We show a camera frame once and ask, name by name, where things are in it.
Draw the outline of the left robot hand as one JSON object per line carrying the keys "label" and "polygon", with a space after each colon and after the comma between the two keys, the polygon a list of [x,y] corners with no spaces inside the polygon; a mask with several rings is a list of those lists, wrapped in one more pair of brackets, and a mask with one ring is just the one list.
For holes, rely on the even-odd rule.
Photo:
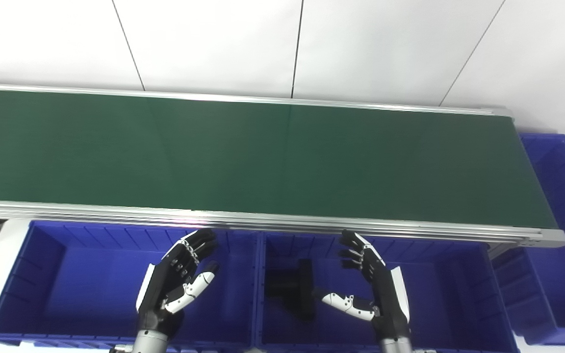
{"label": "left robot hand", "polygon": [[216,277],[217,261],[209,261],[202,270],[198,266],[217,246],[217,235],[212,229],[198,229],[177,240],[159,263],[148,266],[135,302],[139,332],[154,331],[168,340],[175,337],[184,309]]}

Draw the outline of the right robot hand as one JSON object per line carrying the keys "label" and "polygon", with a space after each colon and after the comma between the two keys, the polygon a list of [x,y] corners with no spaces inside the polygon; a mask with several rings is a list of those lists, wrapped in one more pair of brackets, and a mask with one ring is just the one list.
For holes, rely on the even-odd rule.
{"label": "right robot hand", "polygon": [[370,322],[379,342],[409,342],[410,322],[401,306],[392,271],[383,257],[367,239],[351,230],[341,232],[339,243],[345,246],[339,251],[342,268],[358,270],[370,284],[373,299],[357,299],[318,287],[312,295],[339,311]]}

